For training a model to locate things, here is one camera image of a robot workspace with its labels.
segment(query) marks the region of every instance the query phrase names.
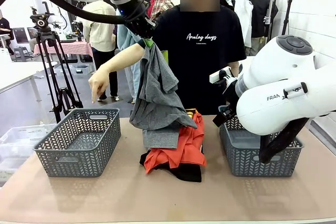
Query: white brick wall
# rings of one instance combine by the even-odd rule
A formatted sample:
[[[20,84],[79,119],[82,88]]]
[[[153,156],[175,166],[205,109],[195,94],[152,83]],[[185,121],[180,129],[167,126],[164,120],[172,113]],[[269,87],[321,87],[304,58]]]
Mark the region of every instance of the white brick wall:
[[[272,36],[281,35],[287,10],[287,0],[277,0],[279,13],[274,20]],[[336,0],[293,0],[287,33],[300,36],[312,44],[318,67],[336,59]],[[336,113],[316,118],[336,140]]]

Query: brown tabletop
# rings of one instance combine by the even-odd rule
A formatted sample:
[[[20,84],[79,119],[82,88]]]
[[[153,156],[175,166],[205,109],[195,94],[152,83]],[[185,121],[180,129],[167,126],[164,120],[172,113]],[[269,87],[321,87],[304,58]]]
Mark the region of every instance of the brown tabletop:
[[[239,178],[223,156],[218,128],[205,116],[202,183],[163,170],[146,175],[141,131],[121,119],[122,136],[99,178],[49,178],[33,155],[0,190],[0,221],[258,221],[336,217],[336,157],[307,129],[291,178]]]

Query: person in black t-shirt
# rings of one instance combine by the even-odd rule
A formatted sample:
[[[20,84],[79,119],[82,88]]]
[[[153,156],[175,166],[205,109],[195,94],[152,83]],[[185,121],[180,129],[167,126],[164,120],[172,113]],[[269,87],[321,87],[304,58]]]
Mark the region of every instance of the person in black t-shirt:
[[[2,45],[3,47],[6,47],[8,49],[8,52],[10,55],[13,55],[14,52],[13,50],[9,47],[10,43],[11,43],[11,36],[13,35],[13,32],[11,30],[11,27],[9,25],[8,20],[6,20],[1,13],[0,10],[0,35],[1,34],[9,34],[9,38],[6,39],[6,45]]]
[[[242,29],[237,15],[218,0],[182,0],[158,19],[153,41],[168,51],[169,66],[179,80],[177,94],[186,109],[217,114],[224,104],[223,91],[209,76],[230,66],[238,75],[238,61],[246,59]],[[108,73],[127,67],[144,54],[140,41],[104,64],[90,79],[92,101],[108,86]]]

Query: tripod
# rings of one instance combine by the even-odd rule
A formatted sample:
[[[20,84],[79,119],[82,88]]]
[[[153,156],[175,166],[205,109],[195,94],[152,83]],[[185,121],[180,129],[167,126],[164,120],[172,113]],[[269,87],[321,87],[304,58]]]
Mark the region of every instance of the tripod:
[[[40,50],[41,53],[41,58],[42,58],[42,62],[43,62],[43,66],[44,66],[44,70],[46,73],[46,78],[47,78],[47,82],[48,82],[48,86],[49,86],[49,91],[50,91],[50,95],[51,95],[51,100],[52,100],[52,105],[53,105],[53,109],[51,110],[51,112],[53,112],[55,114],[56,117],[56,122],[59,123],[61,121],[61,112],[64,112],[64,115],[67,115],[72,109],[74,108],[83,108],[83,104],[80,101],[79,98],[79,94],[78,94],[78,90],[76,88],[75,85],[75,81],[73,80],[73,76],[71,74],[69,65],[68,65],[68,58],[65,55],[59,36],[55,31],[51,31],[51,28],[49,27],[49,23],[48,23],[48,18],[53,15],[51,13],[46,13],[46,14],[36,14],[36,12],[33,12],[33,15],[30,17],[32,19],[32,21],[36,24],[37,26],[37,43],[38,43],[38,48]],[[66,87],[59,87],[57,79],[56,79],[56,74],[54,72],[54,68],[51,64],[51,60],[50,60],[50,54],[48,53],[48,49],[47,49],[47,45],[46,42],[48,42],[48,46],[49,47],[54,47],[58,60],[60,62],[62,71],[63,71],[63,75],[64,75],[64,79],[65,79],[65,83],[66,83]],[[44,60],[44,56],[43,56],[43,51],[42,51],[42,47],[45,53],[45,57],[47,59],[47,62],[45,62]],[[68,79],[68,76],[66,74],[66,71],[64,69],[63,66],[63,60],[65,62],[66,67],[68,68],[69,71],[69,76],[73,85],[73,88],[76,92],[77,95],[77,100],[75,99],[75,95],[72,91],[72,87],[70,85],[70,81]],[[49,69],[50,69],[50,75],[51,75],[51,80],[53,82],[53,86],[54,86],[54,93],[55,93],[55,97],[54,97],[54,93],[53,93],[53,89],[51,87],[51,82],[49,80],[49,75],[48,75],[48,71],[47,71],[47,67],[46,64],[48,64]]]

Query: pile of clothes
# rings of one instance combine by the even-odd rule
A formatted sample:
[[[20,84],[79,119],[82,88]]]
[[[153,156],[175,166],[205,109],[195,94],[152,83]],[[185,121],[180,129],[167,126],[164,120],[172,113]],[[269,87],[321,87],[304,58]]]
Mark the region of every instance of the pile of clothes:
[[[176,94],[178,80],[156,44],[146,47],[140,61],[140,85],[130,123],[143,130],[141,156],[146,173],[167,169],[178,179],[201,182],[206,166],[202,153],[204,122],[196,110],[187,111]]]

